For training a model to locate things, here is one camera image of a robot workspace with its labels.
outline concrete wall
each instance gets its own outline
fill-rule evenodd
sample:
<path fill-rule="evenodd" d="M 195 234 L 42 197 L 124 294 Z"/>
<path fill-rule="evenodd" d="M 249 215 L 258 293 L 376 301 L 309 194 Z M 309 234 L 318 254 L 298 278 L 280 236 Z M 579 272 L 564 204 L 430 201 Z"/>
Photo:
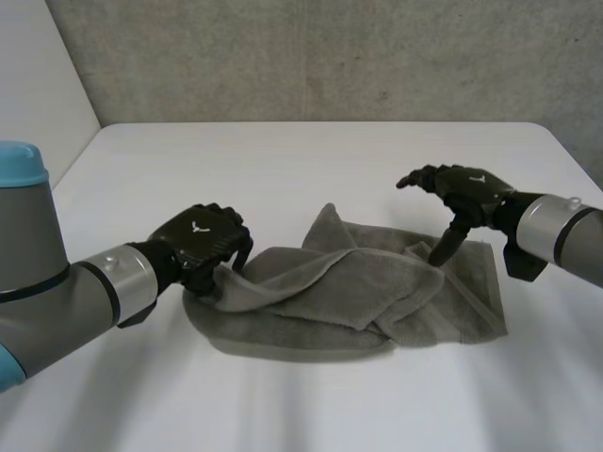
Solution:
<path fill-rule="evenodd" d="M 102 124 L 534 121 L 603 184 L 601 0 L 47 3 Z"/>
<path fill-rule="evenodd" d="M 44 0 L 0 0 L 0 139 L 37 145 L 54 186 L 99 130 Z"/>

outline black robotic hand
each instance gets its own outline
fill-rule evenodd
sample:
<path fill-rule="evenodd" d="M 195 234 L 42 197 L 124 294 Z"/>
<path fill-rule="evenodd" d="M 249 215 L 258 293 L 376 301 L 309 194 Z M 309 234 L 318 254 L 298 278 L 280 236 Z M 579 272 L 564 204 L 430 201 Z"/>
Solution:
<path fill-rule="evenodd" d="M 435 193 L 455 216 L 429 257 L 432 266 L 443 265 L 459 249 L 471 228 L 496 229 L 494 213 L 514 188 L 494 174 L 458 165 L 439 168 L 428 165 L 404 176 L 397 188 L 419 186 Z"/>
<path fill-rule="evenodd" d="M 240 271 L 253 248 L 249 229 L 232 207 L 193 205 L 151 234 L 146 242 L 130 243 L 150 261 L 157 277 L 158 295 L 170 284 L 206 295 L 214 288 L 214 268 L 235 255 L 233 270 Z M 119 328 L 143 322 L 157 301 L 124 320 Z"/>
<path fill-rule="evenodd" d="M 232 207 L 194 205 L 151 234 L 168 243 L 180 265 L 179 283 L 196 294 L 213 288 L 213 270 L 236 253 L 233 270 L 240 271 L 253 248 L 249 229 Z"/>

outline robotic hand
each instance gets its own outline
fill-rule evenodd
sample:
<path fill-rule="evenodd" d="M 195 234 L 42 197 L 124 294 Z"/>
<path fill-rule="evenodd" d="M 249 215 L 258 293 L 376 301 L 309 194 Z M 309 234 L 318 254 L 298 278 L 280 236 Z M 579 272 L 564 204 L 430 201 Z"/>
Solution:
<path fill-rule="evenodd" d="M 0 141 L 0 392 L 114 326 L 144 321 L 172 283 L 206 294 L 253 246 L 232 208 L 195 205 L 151 234 L 69 264 L 40 151 Z"/>
<path fill-rule="evenodd" d="M 431 265 L 443 265 L 471 228 L 487 226 L 507 235 L 509 276 L 534 281 L 551 263 L 603 287 L 603 212 L 579 198 L 518 192 L 484 169 L 458 165 L 416 169 L 396 185 L 406 186 L 435 193 L 455 214 Z"/>

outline towel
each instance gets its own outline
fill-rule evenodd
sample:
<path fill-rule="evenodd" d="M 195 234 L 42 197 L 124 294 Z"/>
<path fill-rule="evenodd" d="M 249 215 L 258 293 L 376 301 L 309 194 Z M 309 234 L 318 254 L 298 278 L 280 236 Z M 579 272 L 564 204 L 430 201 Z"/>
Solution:
<path fill-rule="evenodd" d="M 270 248 L 216 290 L 185 293 L 193 326 L 227 353 L 287 361 L 353 359 L 393 346 L 477 344 L 507 333 L 494 254 L 465 241 L 442 267 L 437 238 L 319 213 L 301 248 Z"/>

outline gray wall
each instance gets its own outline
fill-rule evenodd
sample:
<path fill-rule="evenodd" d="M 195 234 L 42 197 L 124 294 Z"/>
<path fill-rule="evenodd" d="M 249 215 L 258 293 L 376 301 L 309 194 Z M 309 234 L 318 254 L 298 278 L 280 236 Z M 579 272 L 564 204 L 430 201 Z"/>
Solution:
<path fill-rule="evenodd" d="M 601 0 L 47 3 L 103 125 L 534 121 L 603 184 Z"/>

